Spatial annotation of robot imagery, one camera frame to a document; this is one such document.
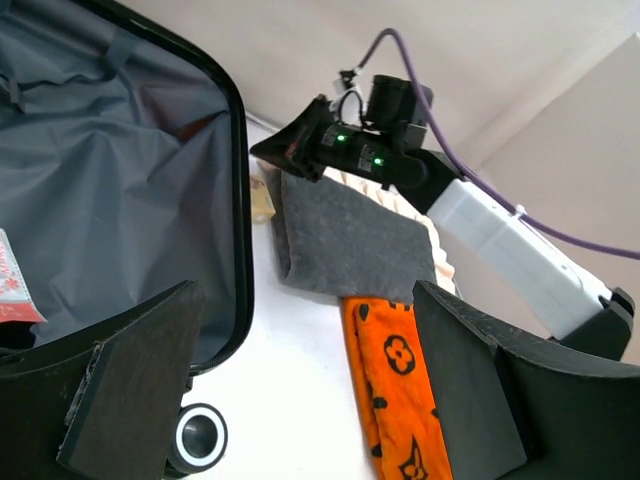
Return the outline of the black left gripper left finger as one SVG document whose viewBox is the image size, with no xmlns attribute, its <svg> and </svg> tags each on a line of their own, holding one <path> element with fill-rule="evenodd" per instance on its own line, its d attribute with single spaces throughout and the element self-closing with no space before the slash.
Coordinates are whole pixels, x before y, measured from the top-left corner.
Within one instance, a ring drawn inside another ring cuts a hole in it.
<svg viewBox="0 0 640 480">
<path fill-rule="evenodd" d="M 1 359 L 4 479 L 162 476 L 204 295 L 182 282 L 143 304 Z"/>
</svg>

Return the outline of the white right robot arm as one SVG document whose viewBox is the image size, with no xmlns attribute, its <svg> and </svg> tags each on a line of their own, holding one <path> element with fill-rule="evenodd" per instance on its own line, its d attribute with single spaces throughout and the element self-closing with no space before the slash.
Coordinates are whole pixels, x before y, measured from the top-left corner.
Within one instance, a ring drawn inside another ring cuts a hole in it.
<svg viewBox="0 0 640 480">
<path fill-rule="evenodd" d="M 621 359 L 633 329 L 633 299 L 577 265 L 459 161 L 422 149 L 432 101 L 426 86 L 415 91 L 407 80 L 377 75 L 367 100 L 355 86 L 334 100 L 320 94 L 250 152 L 311 182 L 333 168 L 395 188 L 514 288 L 552 339 Z"/>
</svg>

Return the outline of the yellow tissue pack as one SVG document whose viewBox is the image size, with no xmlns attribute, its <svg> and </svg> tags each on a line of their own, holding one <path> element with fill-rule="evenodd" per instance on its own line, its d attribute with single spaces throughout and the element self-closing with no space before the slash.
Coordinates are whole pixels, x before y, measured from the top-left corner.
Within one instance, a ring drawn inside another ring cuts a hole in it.
<svg viewBox="0 0 640 480">
<path fill-rule="evenodd" d="M 269 189 L 262 175 L 258 173 L 250 175 L 249 185 L 252 222 L 254 224 L 264 224 L 276 213 Z"/>
</svg>

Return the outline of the orange black patterned towel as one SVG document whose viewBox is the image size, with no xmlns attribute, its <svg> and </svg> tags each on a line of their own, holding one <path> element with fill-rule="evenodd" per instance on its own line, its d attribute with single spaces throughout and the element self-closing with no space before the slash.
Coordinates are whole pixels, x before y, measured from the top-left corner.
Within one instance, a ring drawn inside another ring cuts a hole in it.
<svg viewBox="0 0 640 480">
<path fill-rule="evenodd" d="M 451 479 L 414 308 L 381 298 L 342 301 L 361 425 L 380 479 Z"/>
</svg>

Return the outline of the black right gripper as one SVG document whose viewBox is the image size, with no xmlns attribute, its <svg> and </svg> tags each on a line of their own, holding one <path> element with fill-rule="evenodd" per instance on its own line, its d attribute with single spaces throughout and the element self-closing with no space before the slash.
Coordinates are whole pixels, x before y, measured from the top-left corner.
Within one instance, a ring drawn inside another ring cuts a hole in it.
<svg viewBox="0 0 640 480">
<path fill-rule="evenodd" d="M 290 124 L 251 146 L 250 154 L 311 182 L 322 178 L 324 165 L 410 189 L 424 184 L 429 176 L 419 159 L 395 151 L 379 135 L 343 123 L 330 124 L 329 100 L 323 94 Z"/>
</svg>

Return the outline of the grey quilted cream-frilled blanket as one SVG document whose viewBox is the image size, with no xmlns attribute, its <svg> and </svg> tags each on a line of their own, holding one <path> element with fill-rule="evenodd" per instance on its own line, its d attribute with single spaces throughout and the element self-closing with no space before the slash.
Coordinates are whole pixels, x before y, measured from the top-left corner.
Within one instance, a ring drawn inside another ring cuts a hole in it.
<svg viewBox="0 0 640 480">
<path fill-rule="evenodd" d="M 265 177 L 285 285 L 403 303 L 412 302 L 418 280 L 456 291 L 455 269 L 434 223 L 399 195 L 337 171 L 317 183 L 277 169 Z"/>
</svg>

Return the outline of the pink teal kids suitcase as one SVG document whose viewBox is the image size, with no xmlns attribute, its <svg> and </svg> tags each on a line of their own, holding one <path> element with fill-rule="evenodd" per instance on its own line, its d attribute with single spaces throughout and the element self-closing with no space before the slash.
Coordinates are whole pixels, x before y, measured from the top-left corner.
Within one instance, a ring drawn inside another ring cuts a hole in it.
<svg viewBox="0 0 640 480">
<path fill-rule="evenodd" d="M 252 321 L 246 118 L 226 71 L 116 1 L 3 2 L 1 230 L 47 320 L 1 322 L 1 359 L 182 282 L 202 289 L 158 479 L 216 465 L 225 419 L 183 397 L 237 351 Z"/>
</svg>

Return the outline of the clear packet with cream disc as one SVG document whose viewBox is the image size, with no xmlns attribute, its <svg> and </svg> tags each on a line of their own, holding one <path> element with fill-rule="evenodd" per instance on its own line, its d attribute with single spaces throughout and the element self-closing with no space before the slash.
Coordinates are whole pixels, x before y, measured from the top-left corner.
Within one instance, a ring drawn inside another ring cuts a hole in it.
<svg viewBox="0 0 640 480">
<path fill-rule="evenodd" d="M 31 297 L 4 230 L 1 230 L 0 262 L 1 322 L 46 323 Z"/>
</svg>

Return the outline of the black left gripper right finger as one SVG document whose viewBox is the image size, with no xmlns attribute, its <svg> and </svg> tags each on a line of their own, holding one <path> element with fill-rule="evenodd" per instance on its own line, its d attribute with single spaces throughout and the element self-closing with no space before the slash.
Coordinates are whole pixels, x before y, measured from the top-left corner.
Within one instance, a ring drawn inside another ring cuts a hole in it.
<svg viewBox="0 0 640 480">
<path fill-rule="evenodd" d="M 633 301 L 616 290 L 562 339 L 545 339 L 420 281 L 414 307 L 457 479 L 635 479 L 639 369 L 621 357 Z"/>
</svg>

